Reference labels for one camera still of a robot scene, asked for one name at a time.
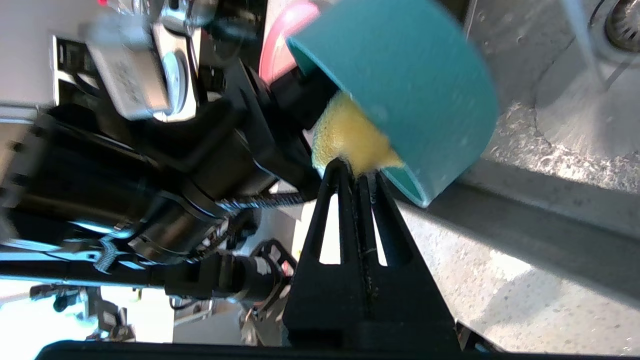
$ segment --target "white wall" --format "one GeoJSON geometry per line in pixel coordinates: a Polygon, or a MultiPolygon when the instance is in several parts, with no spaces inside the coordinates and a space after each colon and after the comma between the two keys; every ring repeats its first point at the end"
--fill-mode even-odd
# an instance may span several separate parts
{"type": "Polygon", "coordinates": [[[53,102],[51,35],[78,39],[100,11],[96,0],[1,0],[0,104],[53,102]]]}

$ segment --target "black cable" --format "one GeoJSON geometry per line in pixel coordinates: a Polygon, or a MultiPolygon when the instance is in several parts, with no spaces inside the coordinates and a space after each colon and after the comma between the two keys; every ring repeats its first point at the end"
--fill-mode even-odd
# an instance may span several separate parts
{"type": "Polygon", "coordinates": [[[172,310],[174,311],[178,311],[178,310],[185,310],[187,307],[192,306],[193,304],[197,303],[198,300],[197,299],[193,299],[192,301],[189,301],[186,304],[182,304],[182,305],[174,305],[173,304],[173,299],[169,298],[169,306],[171,307],[172,310]]]}

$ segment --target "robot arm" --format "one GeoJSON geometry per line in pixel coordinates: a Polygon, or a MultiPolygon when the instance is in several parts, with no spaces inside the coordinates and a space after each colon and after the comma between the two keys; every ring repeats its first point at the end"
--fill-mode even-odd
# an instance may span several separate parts
{"type": "MultiPolygon", "coordinates": [[[[92,54],[100,51],[109,47],[93,46],[92,54]]],[[[114,70],[99,70],[100,113],[57,106],[12,146],[0,184],[0,274],[264,300],[279,272],[263,279],[270,287],[260,295],[245,285],[259,280],[252,276],[264,258],[277,264],[260,249],[249,258],[218,252],[242,230],[221,228],[245,209],[315,198],[320,178],[301,131],[313,126],[335,85],[321,72],[303,77],[294,69],[267,87],[237,61],[225,71],[221,98],[171,123],[125,119],[113,100],[120,93],[105,85],[114,70]],[[269,194],[279,180],[297,192],[269,194]]]]}

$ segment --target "teal bowl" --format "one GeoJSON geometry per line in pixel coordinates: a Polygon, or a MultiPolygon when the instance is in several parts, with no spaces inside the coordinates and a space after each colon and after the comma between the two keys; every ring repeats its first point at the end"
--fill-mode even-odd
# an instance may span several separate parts
{"type": "Polygon", "coordinates": [[[425,208],[480,157],[498,118],[490,75],[429,0],[342,0],[287,39],[304,73],[350,93],[404,161],[383,169],[425,208]]]}

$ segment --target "water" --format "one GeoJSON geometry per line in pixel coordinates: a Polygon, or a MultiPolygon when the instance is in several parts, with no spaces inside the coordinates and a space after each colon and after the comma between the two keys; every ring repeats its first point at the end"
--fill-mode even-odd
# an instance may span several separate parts
{"type": "Polygon", "coordinates": [[[563,0],[562,4],[566,11],[567,19],[575,33],[575,40],[580,46],[582,56],[587,64],[589,73],[593,75],[594,82],[602,92],[607,91],[607,82],[605,81],[598,60],[596,59],[595,49],[589,35],[589,21],[584,13],[581,0],[563,0]]]}

